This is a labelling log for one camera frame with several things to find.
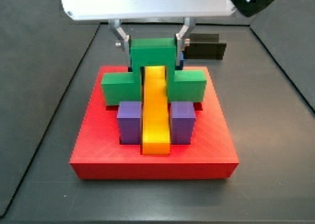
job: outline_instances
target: green block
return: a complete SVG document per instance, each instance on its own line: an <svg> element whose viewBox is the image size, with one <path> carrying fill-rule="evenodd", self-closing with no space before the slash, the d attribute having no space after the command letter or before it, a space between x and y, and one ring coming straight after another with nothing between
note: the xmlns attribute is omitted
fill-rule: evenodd
<svg viewBox="0 0 315 224"><path fill-rule="evenodd" d="M133 73L107 73L103 76L105 105L119 105L121 101L141 101L141 88L133 81Z"/></svg>
<svg viewBox="0 0 315 224"><path fill-rule="evenodd" d="M173 79L176 62L176 43L173 38L133 39L131 57L135 77L140 75L141 66L164 65L167 79Z"/></svg>
<svg viewBox="0 0 315 224"><path fill-rule="evenodd" d="M203 71L175 71L175 80L167 84L168 101L203 102L205 84Z"/></svg>

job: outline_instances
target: robotic arm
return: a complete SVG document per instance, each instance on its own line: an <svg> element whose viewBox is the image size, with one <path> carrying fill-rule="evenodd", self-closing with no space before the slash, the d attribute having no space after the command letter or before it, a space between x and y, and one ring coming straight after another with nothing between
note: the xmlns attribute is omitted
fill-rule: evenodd
<svg viewBox="0 0 315 224"><path fill-rule="evenodd" d="M197 17L228 17L235 7L247 16L261 11L275 0L61 0L64 11L73 20L107 20L117 37L116 46L125 52L131 66L131 36L120 26L121 18L184 18L184 24L175 40L177 44L176 64L189 44L188 36Z"/></svg>

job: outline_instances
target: white robot part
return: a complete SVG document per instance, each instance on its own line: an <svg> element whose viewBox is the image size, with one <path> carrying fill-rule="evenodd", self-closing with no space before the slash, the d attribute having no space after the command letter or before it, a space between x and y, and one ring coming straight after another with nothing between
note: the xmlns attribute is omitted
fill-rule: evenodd
<svg viewBox="0 0 315 224"><path fill-rule="evenodd" d="M228 17L229 0L61 0L73 20L124 18Z"/></svg>

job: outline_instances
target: orange block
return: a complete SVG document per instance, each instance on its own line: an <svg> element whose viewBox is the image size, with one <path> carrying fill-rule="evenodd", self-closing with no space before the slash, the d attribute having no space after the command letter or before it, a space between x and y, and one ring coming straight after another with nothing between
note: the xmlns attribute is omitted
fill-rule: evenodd
<svg viewBox="0 0 315 224"><path fill-rule="evenodd" d="M143 100L144 155L169 154L171 138L165 95L165 67L145 67Z"/></svg>

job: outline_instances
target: stacked blocks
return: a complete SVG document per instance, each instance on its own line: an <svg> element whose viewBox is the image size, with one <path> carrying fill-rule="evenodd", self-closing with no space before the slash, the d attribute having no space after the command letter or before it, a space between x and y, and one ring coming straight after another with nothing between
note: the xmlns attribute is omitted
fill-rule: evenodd
<svg viewBox="0 0 315 224"><path fill-rule="evenodd" d="M123 101L117 108L121 145L139 145L141 136L141 102Z"/></svg>
<svg viewBox="0 0 315 224"><path fill-rule="evenodd" d="M119 105L121 101L141 101L141 88L135 84L132 72L105 74L101 84L107 106Z"/></svg>
<svg viewBox="0 0 315 224"><path fill-rule="evenodd" d="M189 145L196 115L193 103L175 101L171 103L171 142L172 145Z"/></svg>
<svg viewBox="0 0 315 224"><path fill-rule="evenodd" d="M165 67L145 67L143 100L143 147L144 155L169 154L169 124L165 96Z"/></svg>
<svg viewBox="0 0 315 224"><path fill-rule="evenodd" d="M133 39L131 57L132 72L111 73L103 77L103 95L107 106L119 105L121 101L141 100L141 67L155 65L165 66L168 101L203 101L207 83L204 73L203 71L175 70L176 42L173 38Z"/></svg>

